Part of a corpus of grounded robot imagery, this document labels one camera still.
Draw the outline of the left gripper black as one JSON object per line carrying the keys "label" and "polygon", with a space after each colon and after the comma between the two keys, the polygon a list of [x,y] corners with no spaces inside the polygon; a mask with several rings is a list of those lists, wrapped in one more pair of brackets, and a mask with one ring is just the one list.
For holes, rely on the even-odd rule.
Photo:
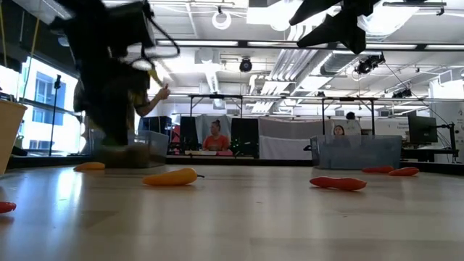
{"label": "left gripper black", "polygon": [[[108,119],[110,114],[125,110],[127,122],[132,123],[135,115],[144,117],[151,112],[150,72],[137,70],[130,65],[120,64],[110,67],[109,72],[97,69],[89,72],[97,77],[90,79],[82,70],[82,61],[76,60],[80,79],[75,87],[75,111],[86,113],[90,120],[90,140],[92,145],[108,145],[106,133],[96,124]],[[109,127],[109,137],[115,145],[128,144],[126,121],[113,121]]]}

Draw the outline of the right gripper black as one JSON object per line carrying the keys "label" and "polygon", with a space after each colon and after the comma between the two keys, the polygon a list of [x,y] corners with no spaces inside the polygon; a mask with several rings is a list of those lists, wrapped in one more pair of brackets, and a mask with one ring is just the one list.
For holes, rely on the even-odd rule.
{"label": "right gripper black", "polygon": [[[297,25],[306,19],[326,11],[342,0],[303,0],[290,25]],[[314,30],[297,42],[298,47],[315,46],[318,44],[343,43],[354,54],[365,50],[365,31],[358,25],[358,17],[373,14],[374,5],[380,0],[343,0],[340,14],[326,15],[324,21]]]}

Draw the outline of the orange toy chili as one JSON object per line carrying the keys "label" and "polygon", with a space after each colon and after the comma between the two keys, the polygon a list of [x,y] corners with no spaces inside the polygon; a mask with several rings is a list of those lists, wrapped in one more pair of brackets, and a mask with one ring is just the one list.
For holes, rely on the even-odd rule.
{"label": "orange toy chili", "polygon": [[83,172],[87,170],[104,170],[105,164],[101,162],[85,162],[73,168],[76,172]]}
{"label": "orange toy chili", "polygon": [[197,178],[203,178],[193,168],[183,168],[162,174],[149,175],[142,179],[148,186],[184,186],[193,183]]}

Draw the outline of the grey plastic bin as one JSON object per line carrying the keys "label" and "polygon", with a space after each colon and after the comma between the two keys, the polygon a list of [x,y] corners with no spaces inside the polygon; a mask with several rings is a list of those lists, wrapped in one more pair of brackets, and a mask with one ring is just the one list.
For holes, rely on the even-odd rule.
{"label": "grey plastic bin", "polygon": [[312,163],[320,169],[362,170],[399,167],[401,136],[313,136],[309,145]]}
{"label": "grey plastic bin", "polygon": [[165,164],[169,136],[150,130],[128,131],[127,145],[92,145],[91,156],[106,168],[150,168]]}

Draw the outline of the person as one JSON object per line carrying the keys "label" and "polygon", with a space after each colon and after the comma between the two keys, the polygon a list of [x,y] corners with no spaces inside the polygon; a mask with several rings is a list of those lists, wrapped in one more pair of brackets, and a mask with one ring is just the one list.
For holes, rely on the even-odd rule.
{"label": "person", "polygon": [[228,151],[230,140],[221,132],[221,125],[219,120],[211,122],[210,135],[203,141],[202,149],[205,151]]}
{"label": "person", "polygon": [[170,90],[168,86],[169,85],[166,84],[164,87],[162,87],[152,99],[149,99],[148,93],[145,91],[135,93],[129,92],[127,120],[134,121],[135,114],[140,117],[147,116],[160,101],[169,97]]}
{"label": "person", "polygon": [[350,147],[349,139],[345,137],[345,130],[341,125],[336,125],[333,128],[333,135],[330,137],[328,145],[341,148]]}

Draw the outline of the black floor stand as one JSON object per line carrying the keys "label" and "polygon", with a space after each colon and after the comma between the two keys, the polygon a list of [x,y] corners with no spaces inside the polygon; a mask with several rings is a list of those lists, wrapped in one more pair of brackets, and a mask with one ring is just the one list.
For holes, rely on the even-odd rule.
{"label": "black floor stand", "polygon": [[53,112],[52,112],[52,121],[51,121],[51,136],[50,136],[50,144],[49,144],[49,156],[52,155],[52,147],[53,147],[53,137],[54,137],[54,126],[55,126],[55,117],[56,117],[56,109],[57,109],[57,97],[58,97],[58,90],[61,88],[61,75],[57,75],[57,79],[54,82],[54,104],[53,104]]}

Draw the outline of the grey hanging curtain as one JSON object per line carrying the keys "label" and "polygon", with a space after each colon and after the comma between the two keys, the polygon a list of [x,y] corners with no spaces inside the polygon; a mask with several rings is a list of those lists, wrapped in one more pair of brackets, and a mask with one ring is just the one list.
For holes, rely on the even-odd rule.
{"label": "grey hanging curtain", "polygon": [[259,153],[261,160],[311,160],[310,145],[313,136],[330,135],[333,120],[284,120],[259,118]]}

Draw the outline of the black office desk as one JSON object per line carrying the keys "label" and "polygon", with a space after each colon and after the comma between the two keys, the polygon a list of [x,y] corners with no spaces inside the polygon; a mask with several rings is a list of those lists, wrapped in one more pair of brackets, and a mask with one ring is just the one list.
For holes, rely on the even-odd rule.
{"label": "black office desk", "polygon": [[454,158],[459,156],[457,149],[402,149],[401,160],[417,160],[419,162],[435,162],[436,155],[452,155]]}

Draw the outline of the black station frame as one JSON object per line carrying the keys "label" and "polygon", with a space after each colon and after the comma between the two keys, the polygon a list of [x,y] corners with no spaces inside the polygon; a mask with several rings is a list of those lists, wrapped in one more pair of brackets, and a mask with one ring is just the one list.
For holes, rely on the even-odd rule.
{"label": "black station frame", "polygon": [[238,99],[240,101],[240,117],[243,117],[243,102],[244,100],[251,100],[256,99],[259,102],[263,100],[271,100],[272,102],[280,101],[280,100],[302,100],[302,101],[318,101],[322,106],[322,121],[325,120],[325,105],[326,101],[339,101],[339,102],[369,102],[368,109],[370,110],[370,117],[371,117],[371,130],[372,135],[376,134],[375,130],[375,115],[374,115],[374,104],[375,101],[378,101],[378,98],[375,97],[351,97],[351,96],[343,96],[343,97],[331,97],[331,96],[263,96],[263,95],[239,95],[239,94],[188,94],[188,98],[190,98],[190,108],[189,108],[189,116],[193,115],[193,100],[195,98],[208,98],[208,99]]}

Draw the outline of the black metal rig frame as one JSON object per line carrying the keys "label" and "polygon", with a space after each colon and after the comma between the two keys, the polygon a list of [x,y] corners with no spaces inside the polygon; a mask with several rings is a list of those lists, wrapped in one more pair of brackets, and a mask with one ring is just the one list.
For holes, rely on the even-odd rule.
{"label": "black metal rig frame", "polygon": [[[92,157],[11,157],[7,169],[31,167],[56,167],[79,165],[93,162]],[[182,157],[173,156],[166,159],[169,165],[249,165],[249,166],[278,166],[278,167],[313,167],[312,160],[277,160],[277,159],[247,159],[245,157]],[[436,173],[464,177],[464,164],[436,163],[436,162],[400,162],[400,167],[416,167],[423,173]]]}

